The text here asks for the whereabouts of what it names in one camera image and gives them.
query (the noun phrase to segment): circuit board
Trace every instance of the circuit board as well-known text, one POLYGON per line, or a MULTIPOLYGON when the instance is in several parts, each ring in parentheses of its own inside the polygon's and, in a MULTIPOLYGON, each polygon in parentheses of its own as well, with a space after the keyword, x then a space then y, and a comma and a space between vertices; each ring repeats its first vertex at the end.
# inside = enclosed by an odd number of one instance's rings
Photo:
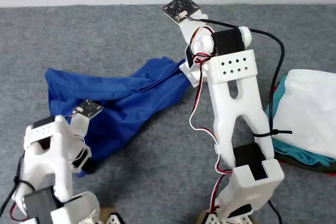
POLYGON ((93 118, 103 109, 99 104, 94 103, 91 100, 85 100, 80 105, 78 105, 75 109, 75 113, 80 113, 88 118, 93 118))
POLYGON ((169 4, 162 7, 175 22, 180 23, 185 17, 179 16, 182 12, 186 12, 189 16, 195 13, 200 7, 191 0, 173 0, 169 4))

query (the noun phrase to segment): white plastic bracket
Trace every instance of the white plastic bracket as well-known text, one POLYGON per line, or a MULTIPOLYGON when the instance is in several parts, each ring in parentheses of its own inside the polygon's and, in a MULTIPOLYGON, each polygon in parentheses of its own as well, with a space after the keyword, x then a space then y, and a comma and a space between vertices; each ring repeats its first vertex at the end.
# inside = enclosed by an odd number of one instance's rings
POLYGON ((252 211, 259 210, 271 197, 275 188, 284 178, 283 171, 276 159, 262 161, 267 178, 255 180, 248 165, 236 167, 229 184, 220 192, 215 204, 220 219, 227 219, 231 212, 241 206, 251 204, 252 211))

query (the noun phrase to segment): stack of cloth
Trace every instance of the stack of cloth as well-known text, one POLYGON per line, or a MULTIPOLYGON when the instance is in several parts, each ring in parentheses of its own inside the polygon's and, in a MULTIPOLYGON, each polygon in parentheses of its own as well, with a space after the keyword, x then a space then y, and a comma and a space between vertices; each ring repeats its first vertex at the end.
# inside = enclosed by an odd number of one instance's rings
POLYGON ((296 69, 277 86, 273 100, 276 158, 317 172, 336 173, 336 74, 296 69))

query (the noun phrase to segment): wooden base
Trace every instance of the wooden base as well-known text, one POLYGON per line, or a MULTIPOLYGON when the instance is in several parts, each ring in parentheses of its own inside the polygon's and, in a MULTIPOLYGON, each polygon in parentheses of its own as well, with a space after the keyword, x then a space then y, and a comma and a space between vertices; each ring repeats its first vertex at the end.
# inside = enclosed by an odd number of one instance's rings
POLYGON ((101 207, 99 220, 105 223, 109 219, 110 214, 113 212, 117 212, 113 207, 101 207))

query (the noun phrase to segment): white 3d-printed robot arm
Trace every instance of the white 3d-printed robot arm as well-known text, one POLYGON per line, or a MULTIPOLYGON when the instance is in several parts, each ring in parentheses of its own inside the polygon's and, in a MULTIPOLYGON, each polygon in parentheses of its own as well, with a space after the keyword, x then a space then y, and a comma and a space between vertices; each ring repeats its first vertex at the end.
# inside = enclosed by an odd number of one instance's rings
POLYGON ((185 50, 186 62, 180 66, 180 69, 193 87, 200 83, 201 75, 199 65, 194 62, 196 59, 194 56, 198 53, 212 55, 201 64, 201 70, 203 79, 208 82, 215 115, 214 134, 218 143, 215 144, 215 150, 221 159, 233 169, 229 184, 215 201, 218 206, 216 217, 222 223, 226 220, 236 224, 251 223, 247 216, 254 210, 260 209, 271 198, 274 189, 284 178, 278 161, 274 159, 270 135, 255 137, 257 145, 240 146, 235 148, 236 150, 232 146, 234 125, 240 115, 243 116, 254 134, 270 132, 267 116, 261 106, 254 51, 247 50, 251 43, 251 33, 247 27, 239 27, 241 37, 237 39, 236 29, 225 35, 219 32, 216 35, 216 45, 215 41, 209 40, 211 36, 207 32, 208 29, 199 29, 206 25, 197 20, 203 19, 204 14, 199 9, 194 13, 189 6, 199 8, 190 0, 174 0, 164 6, 163 10, 179 25, 188 44, 185 50), (194 14, 188 14, 185 9, 191 9, 194 14), (174 13, 178 13, 178 18, 174 17, 174 13), (222 40, 225 37, 233 43, 240 40, 244 45, 243 48, 240 46, 239 50, 229 53, 219 52, 218 47, 222 47, 221 51, 226 51, 223 45, 228 44, 222 40), (238 96, 236 98, 230 95, 229 81, 237 83, 238 96))

